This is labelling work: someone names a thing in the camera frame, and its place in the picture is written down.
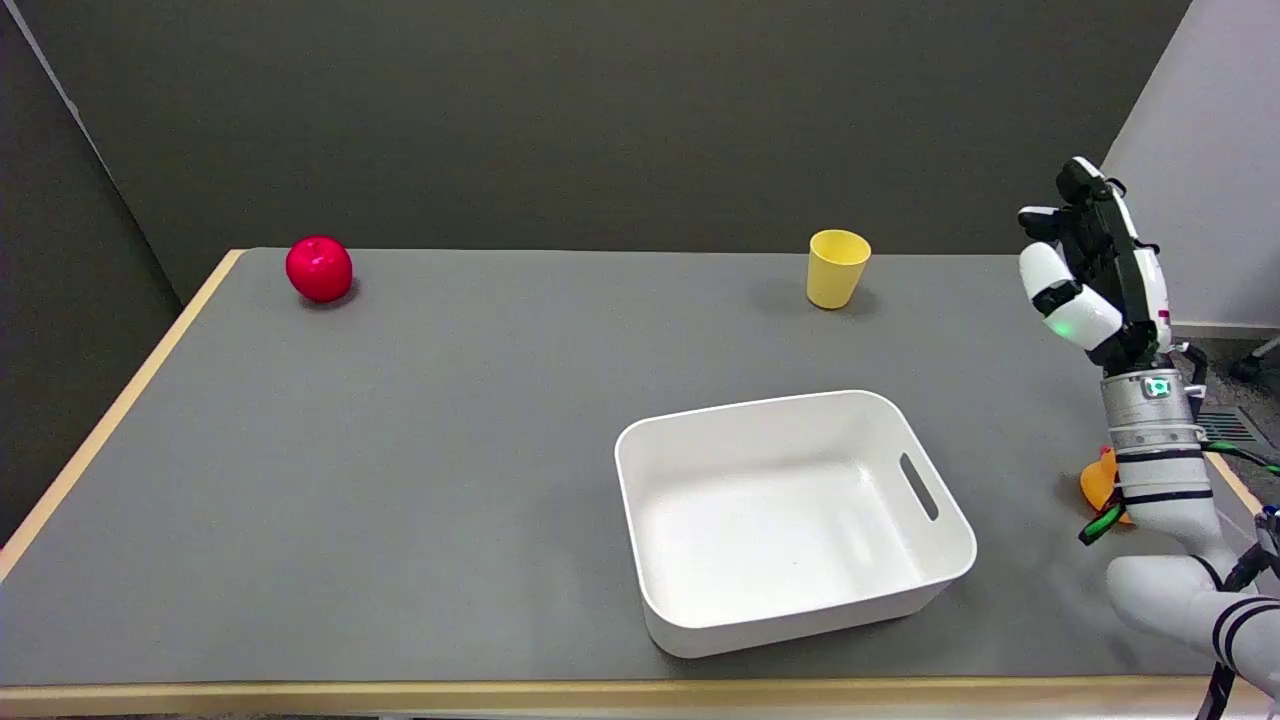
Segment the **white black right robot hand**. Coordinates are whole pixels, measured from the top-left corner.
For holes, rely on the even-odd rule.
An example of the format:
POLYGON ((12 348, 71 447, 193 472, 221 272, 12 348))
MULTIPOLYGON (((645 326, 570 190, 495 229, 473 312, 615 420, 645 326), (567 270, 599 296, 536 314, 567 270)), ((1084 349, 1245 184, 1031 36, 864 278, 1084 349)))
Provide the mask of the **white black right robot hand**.
POLYGON ((1105 375, 1167 364, 1172 324, 1160 247, 1139 237, 1125 186, 1083 156, 1064 163, 1055 186, 1060 206, 1018 211, 1030 241, 1018 259, 1028 301, 1105 375))

